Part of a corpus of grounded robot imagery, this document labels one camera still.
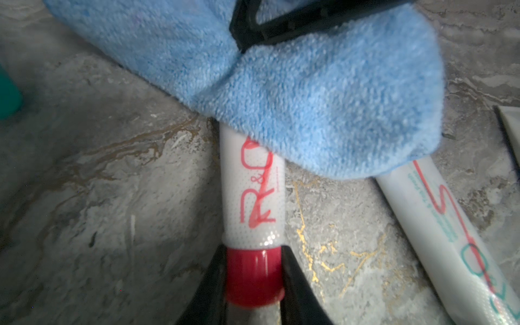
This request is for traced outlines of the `white tube teal cap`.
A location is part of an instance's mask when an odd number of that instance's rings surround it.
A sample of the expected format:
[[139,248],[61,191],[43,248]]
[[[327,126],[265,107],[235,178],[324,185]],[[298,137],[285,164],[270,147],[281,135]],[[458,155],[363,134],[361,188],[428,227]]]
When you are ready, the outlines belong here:
[[431,157],[376,177],[455,324],[518,324],[519,298]]

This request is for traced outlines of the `white tube pink cap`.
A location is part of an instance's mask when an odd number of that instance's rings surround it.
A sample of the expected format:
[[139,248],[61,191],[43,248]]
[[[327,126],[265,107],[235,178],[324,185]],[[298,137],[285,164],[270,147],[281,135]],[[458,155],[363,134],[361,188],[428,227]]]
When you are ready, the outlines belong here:
[[243,308],[269,306],[284,297],[285,160],[225,124],[219,144],[226,299]]

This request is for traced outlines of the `blue microfiber cloth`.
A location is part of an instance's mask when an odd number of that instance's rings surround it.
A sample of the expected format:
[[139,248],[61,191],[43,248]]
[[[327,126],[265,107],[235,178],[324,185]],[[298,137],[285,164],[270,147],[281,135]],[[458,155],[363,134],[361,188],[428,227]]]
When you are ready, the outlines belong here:
[[245,53],[229,30],[233,1],[45,6],[188,108],[319,176],[376,176],[440,143],[444,65],[412,4]]

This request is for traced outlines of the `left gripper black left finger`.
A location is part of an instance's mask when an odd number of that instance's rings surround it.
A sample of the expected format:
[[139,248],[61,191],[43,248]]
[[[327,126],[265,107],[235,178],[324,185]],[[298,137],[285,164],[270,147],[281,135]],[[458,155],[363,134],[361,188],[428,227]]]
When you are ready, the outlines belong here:
[[226,324],[226,246],[219,245],[190,304],[176,325]]

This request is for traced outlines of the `white tube green cap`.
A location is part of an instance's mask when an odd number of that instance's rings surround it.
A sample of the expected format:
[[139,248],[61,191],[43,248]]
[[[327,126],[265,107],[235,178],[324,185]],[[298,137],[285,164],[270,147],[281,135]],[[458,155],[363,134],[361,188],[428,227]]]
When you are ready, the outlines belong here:
[[23,97],[8,73],[0,70],[0,117],[1,120],[8,119],[20,110]]

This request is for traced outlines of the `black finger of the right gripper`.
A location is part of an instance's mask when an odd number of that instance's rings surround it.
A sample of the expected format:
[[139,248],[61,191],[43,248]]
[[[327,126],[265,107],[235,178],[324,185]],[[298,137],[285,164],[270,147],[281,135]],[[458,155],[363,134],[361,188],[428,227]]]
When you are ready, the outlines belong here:
[[378,14],[405,3],[397,0],[315,1],[259,23],[257,13],[261,1],[237,1],[229,30],[238,49],[245,53],[253,46],[273,46],[302,35]]

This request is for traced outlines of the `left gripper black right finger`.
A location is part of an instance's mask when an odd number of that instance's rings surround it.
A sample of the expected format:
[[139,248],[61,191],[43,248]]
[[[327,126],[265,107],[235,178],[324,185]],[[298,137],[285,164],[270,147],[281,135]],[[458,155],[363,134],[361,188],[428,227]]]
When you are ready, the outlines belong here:
[[298,261],[287,245],[281,246],[284,298],[280,302],[283,325],[333,325],[314,295]]

